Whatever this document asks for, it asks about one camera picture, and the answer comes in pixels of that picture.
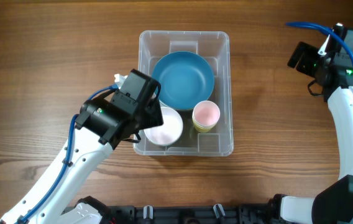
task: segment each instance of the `wooden surface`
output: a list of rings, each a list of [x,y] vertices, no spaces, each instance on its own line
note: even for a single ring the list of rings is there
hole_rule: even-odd
[[[144,30],[221,30],[230,37],[234,152],[145,157],[121,144],[71,204],[182,206],[313,197],[337,180],[327,104],[287,67],[299,41],[324,36],[287,21],[353,27],[353,1],[128,1],[0,4],[0,217],[33,186],[87,96],[138,64]]]

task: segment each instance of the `blue bowl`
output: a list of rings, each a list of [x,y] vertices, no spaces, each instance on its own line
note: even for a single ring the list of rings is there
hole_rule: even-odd
[[[174,52],[161,58],[152,78],[162,86],[159,100],[176,110],[193,109],[208,100],[214,89],[214,73],[204,58],[191,52]]]

